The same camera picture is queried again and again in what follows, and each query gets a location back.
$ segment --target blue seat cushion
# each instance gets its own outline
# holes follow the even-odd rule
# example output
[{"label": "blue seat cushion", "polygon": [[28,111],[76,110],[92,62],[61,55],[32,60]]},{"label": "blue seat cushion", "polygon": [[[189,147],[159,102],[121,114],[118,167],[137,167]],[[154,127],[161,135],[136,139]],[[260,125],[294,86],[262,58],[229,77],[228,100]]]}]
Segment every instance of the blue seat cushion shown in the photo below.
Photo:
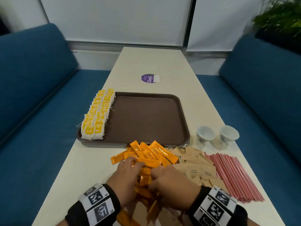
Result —
[{"label": "blue seat cushion", "polygon": [[283,145],[221,76],[197,75],[285,225],[300,225],[301,169]]},{"label": "blue seat cushion", "polygon": [[78,70],[0,149],[0,225],[32,225],[109,71]]},{"label": "blue seat cushion", "polygon": [[77,66],[54,24],[0,36],[0,144]]},{"label": "blue seat cushion", "polygon": [[301,56],[247,35],[219,73],[301,165]]}]

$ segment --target tray rim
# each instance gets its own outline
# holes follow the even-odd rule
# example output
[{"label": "tray rim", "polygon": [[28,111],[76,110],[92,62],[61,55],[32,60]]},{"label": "tray rim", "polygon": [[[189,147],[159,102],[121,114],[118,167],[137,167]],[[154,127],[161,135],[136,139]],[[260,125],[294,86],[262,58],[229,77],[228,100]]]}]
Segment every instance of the tray rim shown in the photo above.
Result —
[{"label": "tray rim", "polygon": [[[135,92],[120,92],[120,91],[117,91],[115,92],[115,95],[118,95],[118,94],[122,94],[120,96],[124,96],[124,97],[130,97],[130,96],[127,96],[128,95],[131,95],[131,94],[138,94],[138,95],[141,95],[141,97],[143,97],[143,95],[149,95],[149,96],[152,96],[152,95],[165,95],[165,96],[169,96],[169,97],[160,97],[160,98],[170,98],[170,97],[175,97],[176,100],[178,101],[179,103],[179,109],[180,109],[180,116],[183,117],[184,119],[184,128],[185,128],[185,132],[186,134],[188,135],[187,137],[187,140],[184,140],[183,142],[181,142],[180,144],[178,145],[174,145],[174,144],[163,144],[163,146],[182,146],[186,143],[188,143],[188,141],[190,140],[190,132],[189,132],[189,129],[188,129],[188,126],[187,126],[187,122],[186,122],[186,118],[185,118],[185,115],[184,115],[184,111],[183,111],[183,108],[182,108],[182,104],[181,104],[181,101],[179,99],[179,97],[177,97],[176,95],[173,95],[173,94],[159,94],[159,93],[135,93]],[[77,131],[77,139],[82,142],[82,143],[94,143],[94,144],[128,144],[128,143],[124,143],[122,141],[115,141],[115,142],[103,142],[103,140],[84,140],[82,138],[80,138],[81,135],[81,127],[79,127],[78,131]]]}]

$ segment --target blue backrest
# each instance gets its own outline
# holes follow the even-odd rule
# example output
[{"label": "blue backrest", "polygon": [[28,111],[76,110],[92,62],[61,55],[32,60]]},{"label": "blue backrest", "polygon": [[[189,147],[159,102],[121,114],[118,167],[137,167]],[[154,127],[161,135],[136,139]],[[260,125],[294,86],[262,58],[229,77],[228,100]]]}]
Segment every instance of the blue backrest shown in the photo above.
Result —
[{"label": "blue backrest", "polygon": [[247,35],[219,73],[301,163],[301,56]]},{"label": "blue backrest", "polygon": [[0,143],[77,66],[54,24],[0,36]]}]

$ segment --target green plant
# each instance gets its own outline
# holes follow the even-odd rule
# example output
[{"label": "green plant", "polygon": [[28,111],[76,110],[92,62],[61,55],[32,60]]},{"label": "green plant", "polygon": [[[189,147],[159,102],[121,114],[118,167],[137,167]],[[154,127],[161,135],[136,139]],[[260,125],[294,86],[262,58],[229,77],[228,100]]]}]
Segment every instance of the green plant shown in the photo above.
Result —
[{"label": "green plant", "polygon": [[254,18],[255,25],[301,40],[301,0],[269,0],[267,10]]}]

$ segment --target sticker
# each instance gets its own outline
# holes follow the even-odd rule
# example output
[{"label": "sticker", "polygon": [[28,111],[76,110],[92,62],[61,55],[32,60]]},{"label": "sticker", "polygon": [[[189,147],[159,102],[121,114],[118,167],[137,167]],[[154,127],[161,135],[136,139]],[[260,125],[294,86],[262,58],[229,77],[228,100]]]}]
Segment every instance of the sticker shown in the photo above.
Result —
[{"label": "sticker", "polygon": [[218,226],[218,224],[216,224],[214,220],[210,216],[208,216],[201,207],[198,208],[193,216],[203,226]]},{"label": "sticker", "polygon": [[220,226],[226,226],[231,219],[231,216],[209,196],[206,196],[200,207]]},{"label": "sticker", "polygon": [[145,74],[141,76],[141,80],[146,83],[159,83],[160,82],[160,75],[155,74]]},{"label": "sticker", "polygon": [[232,198],[223,192],[219,187],[214,186],[209,192],[209,196],[215,198],[219,203],[224,205],[228,210],[234,213],[236,208],[236,202]]},{"label": "sticker", "polygon": [[95,226],[100,221],[115,211],[111,198],[87,212],[90,226]]},{"label": "sticker", "polygon": [[78,200],[82,201],[85,197],[89,196],[90,194],[92,194],[93,192],[95,192],[96,190],[98,190],[101,187],[102,187],[102,184],[100,184],[100,183],[95,184],[90,189],[88,189],[84,194],[82,194],[81,196],[79,196]]},{"label": "sticker", "polygon": [[87,211],[93,205],[97,204],[98,202],[100,202],[101,200],[105,199],[108,196],[109,196],[109,193],[106,190],[106,188],[101,187],[99,190],[94,191],[92,194],[85,197],[80,202],[84,206],[85,211]]}]

